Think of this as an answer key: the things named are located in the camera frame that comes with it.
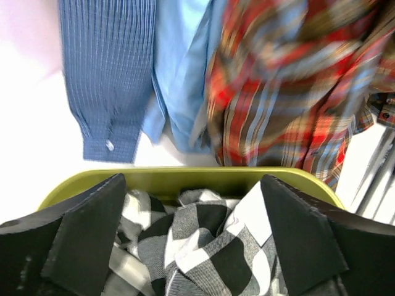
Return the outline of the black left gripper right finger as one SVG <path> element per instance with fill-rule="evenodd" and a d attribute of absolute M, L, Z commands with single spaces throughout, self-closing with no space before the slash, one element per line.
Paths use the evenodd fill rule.
<path fill-rule="evenodd" d="M 290 295 L 394 295 L 394 226 L 261 180 Z"/>

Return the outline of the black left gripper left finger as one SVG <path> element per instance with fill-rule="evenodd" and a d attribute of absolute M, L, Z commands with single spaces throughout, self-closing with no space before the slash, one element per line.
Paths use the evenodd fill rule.
<path fill-rule="evenodd" d="M 1 295 L 100 295 L 126 193 L 116 174 L 1 225 Z"/>

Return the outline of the black white checkered shirt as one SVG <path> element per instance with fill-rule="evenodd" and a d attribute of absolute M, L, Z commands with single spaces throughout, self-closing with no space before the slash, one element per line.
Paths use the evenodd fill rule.
<path fill-rule="evenodd" d="M 130 190 L 104 295 L 287 295 L 260 183 L 242 199 Z"/>

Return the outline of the red plaid shirt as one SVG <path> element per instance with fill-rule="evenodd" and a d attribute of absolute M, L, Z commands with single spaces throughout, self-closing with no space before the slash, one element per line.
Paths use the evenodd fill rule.
<path fill-rule="evenodd" d="M 394 127 L 394 2 L 229 1 L 206 99 L 219 164 L 335 189 L 353 135 Z"/>

